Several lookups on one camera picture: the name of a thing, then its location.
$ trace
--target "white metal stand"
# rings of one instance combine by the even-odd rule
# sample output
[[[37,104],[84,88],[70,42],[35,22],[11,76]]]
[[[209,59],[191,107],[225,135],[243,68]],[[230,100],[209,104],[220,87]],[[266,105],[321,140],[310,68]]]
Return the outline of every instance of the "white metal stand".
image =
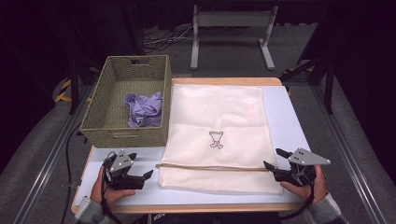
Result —
[[[259,44],[267,68],[274,70],[275,66],[268,50],[268,41],[274,26],[276,12],[277,7],[273,7],[271,11],[198,11],[198,6],[195,5],[192,25],[194,39],[192,42],[191,70],[198,68],[199,26],[265,26],[265,37],[259,39]]]

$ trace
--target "basket handle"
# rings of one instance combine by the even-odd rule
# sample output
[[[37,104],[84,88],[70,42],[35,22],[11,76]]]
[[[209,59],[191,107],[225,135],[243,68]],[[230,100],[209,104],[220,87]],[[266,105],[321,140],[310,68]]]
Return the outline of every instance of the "basket handle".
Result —
[[[111,133],[113,138],[135,138],[137,137],[137,131],[132,132],[114,132]]]

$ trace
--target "zipper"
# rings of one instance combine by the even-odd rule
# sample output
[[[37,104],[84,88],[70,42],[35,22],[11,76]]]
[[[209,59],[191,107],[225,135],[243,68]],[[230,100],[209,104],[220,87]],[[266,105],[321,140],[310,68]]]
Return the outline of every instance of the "zipper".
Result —
[[[186,170],[207,170],[207,171],[233,171],[233,172],[269,172],[266,168],[241,168],[232,166],[190,166],[190,165],[176,165],[172,163],[161,163],[156,164],[155,168],[160,169],[161,167],[167,168],[179,168]]]

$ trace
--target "white cloth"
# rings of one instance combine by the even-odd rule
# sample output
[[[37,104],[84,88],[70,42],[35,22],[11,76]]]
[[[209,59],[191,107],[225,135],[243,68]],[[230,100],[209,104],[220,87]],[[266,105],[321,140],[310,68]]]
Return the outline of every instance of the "white cloth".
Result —
[[[174,85],[160,186],[281,193],[263,161],[276,164],[261,88]]]

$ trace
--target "sleeve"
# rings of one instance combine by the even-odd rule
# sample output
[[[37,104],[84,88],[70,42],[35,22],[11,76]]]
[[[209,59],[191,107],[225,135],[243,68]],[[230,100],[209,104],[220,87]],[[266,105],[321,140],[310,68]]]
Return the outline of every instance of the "sleeve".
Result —
[[[306,223],[348,223],[330,193],[328,193],[326,197],[319,202],[308,206],[307,211],[302,215],[302,218]]]
[[[102,211],[102,206],[84,197],[75,214],[75,224],[110,224],[112,223],[108,216]]]

